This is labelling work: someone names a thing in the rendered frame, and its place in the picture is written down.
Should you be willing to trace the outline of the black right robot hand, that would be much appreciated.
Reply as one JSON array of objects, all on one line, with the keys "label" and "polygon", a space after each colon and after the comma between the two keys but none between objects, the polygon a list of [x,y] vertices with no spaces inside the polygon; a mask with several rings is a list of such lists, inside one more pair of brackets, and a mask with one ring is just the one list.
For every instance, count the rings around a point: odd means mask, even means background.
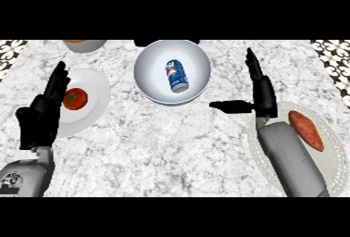
[{"label": "black right robot hand", "polygon": [[244,100],[214,101],[210,102],[210,107],[222,110],[226,114],[256,111],[257,118],[275,119],[278,117],[275,90],[269,76],[261,71],[260,62],[251,49],[247,52],[245,63],[253,82],[253,102]]}]

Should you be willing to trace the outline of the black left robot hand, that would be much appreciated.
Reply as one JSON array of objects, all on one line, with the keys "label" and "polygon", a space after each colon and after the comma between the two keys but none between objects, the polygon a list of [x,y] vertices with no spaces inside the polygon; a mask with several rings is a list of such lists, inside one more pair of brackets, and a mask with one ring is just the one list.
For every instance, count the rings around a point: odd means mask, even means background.
[{"label": "black left robot hand", "polygon": [[21,150],[52,146],[56,140],[68,84],[68,71],[61,61],[49,76],[44,92],[34,97],[30,106],[19,107],[15,112],[21,127]]}]

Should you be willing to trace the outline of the blue soda can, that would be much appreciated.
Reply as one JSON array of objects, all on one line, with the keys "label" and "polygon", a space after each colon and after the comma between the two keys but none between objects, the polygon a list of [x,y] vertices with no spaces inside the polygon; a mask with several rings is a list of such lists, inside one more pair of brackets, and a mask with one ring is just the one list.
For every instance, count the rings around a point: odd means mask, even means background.
[{"label": "blue soda can", "polygon": [[176,59],[167,62],[165,72],[171,91],[176,94],[183,93],[189,89],[189,81],[182,63]]}]

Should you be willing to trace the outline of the white bowl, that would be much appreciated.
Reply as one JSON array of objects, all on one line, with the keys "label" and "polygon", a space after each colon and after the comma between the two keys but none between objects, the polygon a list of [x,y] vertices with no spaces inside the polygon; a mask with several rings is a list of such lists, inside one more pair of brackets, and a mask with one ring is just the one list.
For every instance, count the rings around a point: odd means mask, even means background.
[{"label": "white bowl", "polygon": [[204,92],[211,62],[201,47],[188,40],[160,40],[139,54],[134,79],[145,96],[165,106],[189,103]]}]

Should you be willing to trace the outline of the white round placemat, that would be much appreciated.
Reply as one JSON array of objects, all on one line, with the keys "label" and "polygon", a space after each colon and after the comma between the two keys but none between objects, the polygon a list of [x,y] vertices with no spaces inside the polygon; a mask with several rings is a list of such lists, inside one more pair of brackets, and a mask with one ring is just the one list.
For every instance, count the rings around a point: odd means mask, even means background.
[{"label": "white round placemat", "polygon": [[[307,143],[304,143],[304,148],[321,170],[329,195],[340,196],[349,182],[349,162],[341,140],[319,114],[307,107],[287,101],[278,103],[278,118],[272,118],[267,121],[267,124],[279,121],[288,123],[288,112],[291,110],[298,111],[315,124],[322,138],[323,150],[319,152],[307,145]],[[269,158],[257,140],[256,117],[251,117],[248,123],[248,148],[256,165],[267,179],[267,183],[284,192],[285,190],[269,162]]]}]

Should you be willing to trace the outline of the red tomato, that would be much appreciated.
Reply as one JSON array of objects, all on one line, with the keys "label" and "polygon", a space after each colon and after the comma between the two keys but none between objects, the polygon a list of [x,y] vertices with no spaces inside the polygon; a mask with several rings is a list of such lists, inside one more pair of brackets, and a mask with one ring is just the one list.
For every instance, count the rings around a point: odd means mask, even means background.
[{"label": "red tomato", "polygon": [[65,92],[64,105],[68,110],[80,110],[87,104],[87,93],[81,88]]}]

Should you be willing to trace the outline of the white plate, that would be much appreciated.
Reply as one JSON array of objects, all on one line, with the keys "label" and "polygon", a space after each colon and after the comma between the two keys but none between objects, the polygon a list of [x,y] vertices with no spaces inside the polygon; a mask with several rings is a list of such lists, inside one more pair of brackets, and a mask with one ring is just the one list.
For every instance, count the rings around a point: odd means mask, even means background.
[{"label": "white plate", "polygon": [[58,137],[68,137],[89,128],[106,109],[111,88],[108,79],[93,69],[78,69],[68,73]]}]

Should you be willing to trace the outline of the orange sweet potato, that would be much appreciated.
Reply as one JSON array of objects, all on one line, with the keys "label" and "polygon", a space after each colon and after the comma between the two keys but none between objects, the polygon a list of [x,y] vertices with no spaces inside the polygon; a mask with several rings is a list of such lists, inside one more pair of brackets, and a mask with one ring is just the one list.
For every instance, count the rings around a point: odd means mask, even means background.
[{"label": "orange sweet potato", "polygon": [[309,146],[319,152],[323,151],[322,137],[319,135],[316,126],[309,117],[306,117],[298,111],[292,110],[288,112],[289,125],[294,131],[301,136]]}]

